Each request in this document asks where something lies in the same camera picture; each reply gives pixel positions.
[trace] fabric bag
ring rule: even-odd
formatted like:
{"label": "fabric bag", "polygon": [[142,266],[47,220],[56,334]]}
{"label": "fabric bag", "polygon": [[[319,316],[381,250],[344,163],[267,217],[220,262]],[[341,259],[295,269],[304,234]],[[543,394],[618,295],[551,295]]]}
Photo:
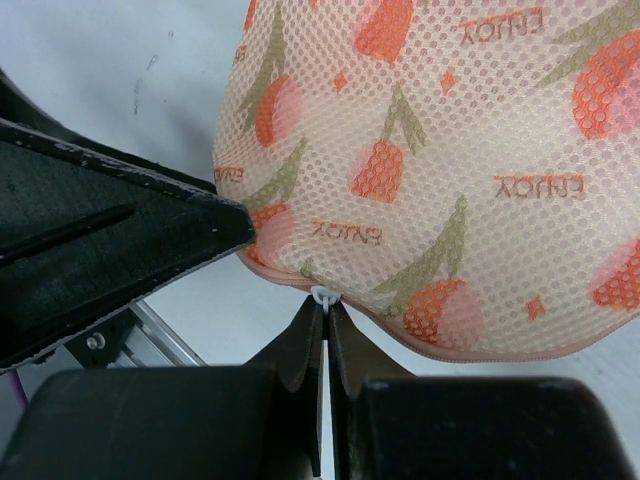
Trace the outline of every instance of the fabric bag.
{"label": "fabric bag", "polygon": [[214,147],[242,260],[452,361],[640,306],[640,0],[252,0]]}

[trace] metal bolt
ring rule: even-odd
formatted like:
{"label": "metal bolt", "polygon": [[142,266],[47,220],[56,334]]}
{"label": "metal bolt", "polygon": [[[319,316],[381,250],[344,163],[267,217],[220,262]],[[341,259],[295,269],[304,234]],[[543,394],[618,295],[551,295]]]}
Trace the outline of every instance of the metal bolt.
{"label": "metal bolt", "polygon": [[87,338],[87,347],[89,347],[89,350],[102,350],[106,343],[101,333],[94,333]]}

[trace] white surface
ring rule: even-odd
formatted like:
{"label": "white surface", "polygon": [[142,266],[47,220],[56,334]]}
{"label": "white surface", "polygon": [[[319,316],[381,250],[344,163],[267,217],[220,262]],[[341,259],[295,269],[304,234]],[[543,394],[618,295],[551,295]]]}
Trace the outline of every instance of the white surface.
{"label": "white surface", "polygon": [[[65,126],[211,180],[214,126],[248,3],[0,2],[0,67]],[[281,332],[303,299],[301,292],[255,277],[233,257],[166,287],[149,304],[205,361],[229,364],[247,360]],[[417,374],[582,380],[606,405],[640,471],[640,322],[563,359],[453,365],[422,358],[362,315],[354,313],[354,318],[364,333]],[[323,478],[330,479],[329,432],[323,437]]]}

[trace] purple cable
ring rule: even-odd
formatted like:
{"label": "purple cable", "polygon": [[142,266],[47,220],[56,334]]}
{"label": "purple cable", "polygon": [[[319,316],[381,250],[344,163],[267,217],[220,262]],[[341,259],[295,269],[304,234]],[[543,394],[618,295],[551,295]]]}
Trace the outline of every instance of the purple cable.
{"label": "purple cable", "polygon": [[17,370],[12,370],[9,372],[9,379],[11,380],[11,386],[13,387],[13,393],[16,395],[16,399],[18,403],[24,410],[29,405],[29,398],[24,391],[24,387],[22,386],[22,381],[20,380],[20,375]]}

